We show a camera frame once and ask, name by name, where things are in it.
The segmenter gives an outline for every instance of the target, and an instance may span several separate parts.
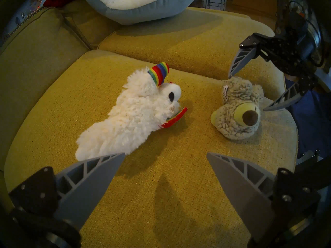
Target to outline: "cable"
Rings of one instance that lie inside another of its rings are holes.
[[[288,8],[290,8],[290,4],[291,4],[292,2],[295,2],[296,4],[299,4],[299,5],[301,6],[301,8],[302,8],[302,11],[305,10],[305,8],[304,8],[299,2],[297,2],[297,1],[290,1],[290,2],[289,2],[289,6],[288,6]]]
[[[309,21],[308,19],[306,19],[306,21],[314,28],[315,32],[318,35],[318,31],[317,31],[316,27],[312,24],[312,22]],[[322,58],[321,58],[321,61],[318,64],[311,57],[310,57],[310,61],[315,67],[321,67],[324,63],[324,39],[323,39],[322,29],[321,29],[318,22],[317,22],[317,25],[318,25],[319,33],[320,33],[320,37],[321,37]]]

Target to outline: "brown nose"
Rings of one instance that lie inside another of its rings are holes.
[[[253,126],[258,122],[258,113],[253,110],[246,111],[243,113],[243,122],[247,126]]]

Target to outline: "couch backrest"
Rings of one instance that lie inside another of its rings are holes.
[[[56,8],[41,9],[0,48],[1,171],[29,111],[54,81],[89,51],[66,23]]]

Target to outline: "white plush toy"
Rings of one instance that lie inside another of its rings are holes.
[[[169,66],[162,62],[129,76],[109,117],[94,123],[77,139],[76,159],[82,161],[121,152],[130,154],[152,131],[178,121],[187,108],[180,110],[180,87],[163,83],[168,73]]]

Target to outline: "fabric tag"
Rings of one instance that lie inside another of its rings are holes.
[[[227,89],[229,88],[229,85],[225,85],[223,86],[223,94],[224,94],[224,99],[225,101],[227,101],[227,97],[226,97],[226,93],[227,93]]]

